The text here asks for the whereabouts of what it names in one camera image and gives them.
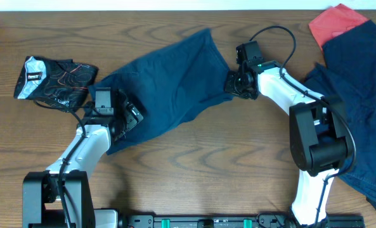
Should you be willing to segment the blue denim shorts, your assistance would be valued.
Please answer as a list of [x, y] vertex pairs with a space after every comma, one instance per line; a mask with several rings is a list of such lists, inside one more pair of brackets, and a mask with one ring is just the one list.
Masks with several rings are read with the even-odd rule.
[[114, 154], [149, 141], [194, 120], [208, 107], [231, 101], [224, 91], [229, 66], [206, 28], [170, 46], [148, 53], [89, 86], [124, 91], [142, 122], [112, 143]]

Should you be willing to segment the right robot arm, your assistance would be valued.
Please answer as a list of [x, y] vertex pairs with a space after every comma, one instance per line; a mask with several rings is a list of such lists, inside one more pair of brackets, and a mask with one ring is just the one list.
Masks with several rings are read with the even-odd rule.
[[266, 61], [256, 41], [236, 48], [238, 70], [227, 74], [224, 90], [242, 99], [270, 98], [289, 116], [290, 152], [299, 168], [297, 192], [285, 227], [327, 227], [326, 204], [334, 177], [354, 156], [344, 103], [314, 92], [276, 61]]

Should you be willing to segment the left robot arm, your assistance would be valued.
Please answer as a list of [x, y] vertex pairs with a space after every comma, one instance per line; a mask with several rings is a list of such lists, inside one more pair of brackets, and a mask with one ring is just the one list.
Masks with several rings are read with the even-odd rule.
[[63, 154], [44, 171], [25, 176], [23, 227], [124, 227], [116, 209], [94, 208], [89, 179], [112, 143], [142, 120], [124, 91], [98, 88]]

